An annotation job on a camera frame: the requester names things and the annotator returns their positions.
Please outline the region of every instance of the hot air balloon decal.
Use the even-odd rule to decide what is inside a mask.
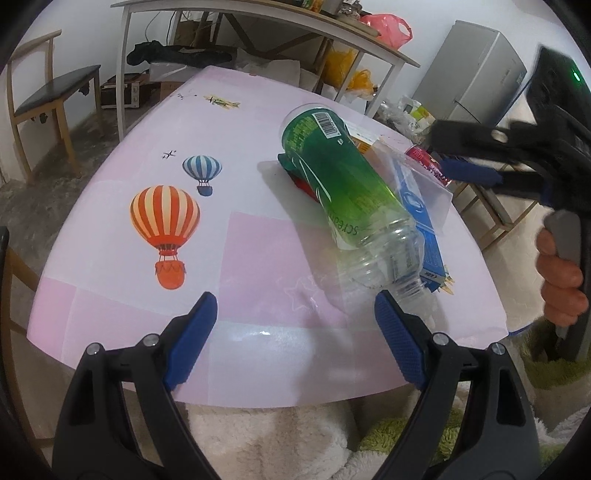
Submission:
[[[198,155],[187,158],[183,162],[183,170],[187,175],[199,181],[199,185],[197,185],[199,195],[209,197],[213,193],[209,181],[222,171],[222,164],[213,157]]]
[[[160,259],[155,266],[160,285],[167,290],[179,288],[184,283],[185,267],[177,253],[199,224],[197,202],[184,190],[158,185],[139,192],[129,209],[135,229],[158,249]]]

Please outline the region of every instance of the screw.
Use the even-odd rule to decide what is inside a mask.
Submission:
[[[88,355],[96,355],[100,351],[100,343],[91,343],[86,347],[86,353]]]
[[[142,339],[142,343],[145,346],[154,346],[156,345],[158,342],[160,341],[160,337],[158,335],[156,335],[155,333],[150,333],[149,335],[146,335],[143,339]]]
[[[433,342],[437,345],[447,345],[449,343],[449,337],[445,333],[436,333],[433,335]]]
[[[509,141],[509,137],[507,137],[507,134],[504,132],[501,132],[500,130],[493,130],[491,132],[491,136],[492,138],[494,138],[497,142],[501,142],[501,143],[507,143]]]
[[[491,349],[493,353],[496,353],[497,355],[503,355],[507,351],[505,345],[503,345],[502,343],[493,343],[491,345]]]

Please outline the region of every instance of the gray refrigerator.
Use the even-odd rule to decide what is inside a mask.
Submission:
[[[413,98],[436,119],[494,127],[526,73],[501,32],[458,20]]]

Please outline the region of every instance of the pink table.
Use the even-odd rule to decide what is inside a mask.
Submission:
[[[218,321],[189,380],[174,392],[179,401],[283,407],[402,385],[371,302],[337,309],[317,284],[319,255],[333,248],[330,232],[320,206],[277,161],[283,118],[318,101],[391,146],[408,148],[387,127],[312,93],[205,69],[127,135],[80,196],[43,271],[29,340],[75,367],[89,343],[133,345],[208,290],[219,302]],[[210,196],[200,195],[199,182],[183,170],[196,155],[222,168],[209,182]],[[172,188],[150,189],[159,185]],[[135,216],[142,225],[135,228],[130,207],[140,192]],[[159,252],[139,230],[187,236],[194,224],[178,249],[184,283],[167,290],[154,271]],[[460,343],[485,347],[507,334],[505,312],[453,208],[443,230],[440,248],[456,283],[454,295],[434,294],[437,327]],[[170,278],[178,282],[172,273],[164,283]]]

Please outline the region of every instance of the white wall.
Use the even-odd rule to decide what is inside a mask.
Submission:
[[[121,8],[110,8],[112,0],[54,0],[35,20],[22,42],[39,37],[54,30],[62,30],[55,39],[54,76],[81,67],[100,64],[101,82],[115,74],[115,53],[119,43]],[[162,12],[148,29],[150,40],[165,44],[168,22],[172,13]],[[134,14],[129,27],[128,51],[136,43],[145,41],[144,30],[155,13]],[[15,106],[18,107],[28,96],[45,83],[44,55],[46,47],[39,48],[22,61],[13,64],[13,85]],[[128,72],[139,72],[148,67],[142,64],[127,67]],[[14,148],[14,137],[8,118],[6,103],[6,71],[0,76],[0,161],[4,174],[9,179],[24,179]],[[66,102],[66,115],[70,130],[85,119],[95,108],[92,89],[83,96],[75,93]],[[27,121],[19,125],[21,138],[28,161],[33,168],[45,153],[55,144],[50,119],[41,125]]]
[[[499,30],[530,73],[538,44],[542,43],[572,57],[591,82],[591,69],[583,54],[543,0],[363,0],[363,7],[374,13],[395,14],[413,29],[414,38],[400,51],[419,62],[421,68],[403,68],[388,94],[392,100],[414,93],[456,20]],[[388,68],[385,62],[374,58],[364,58],[362,66],[372,71],[374,83],[383,79]]]

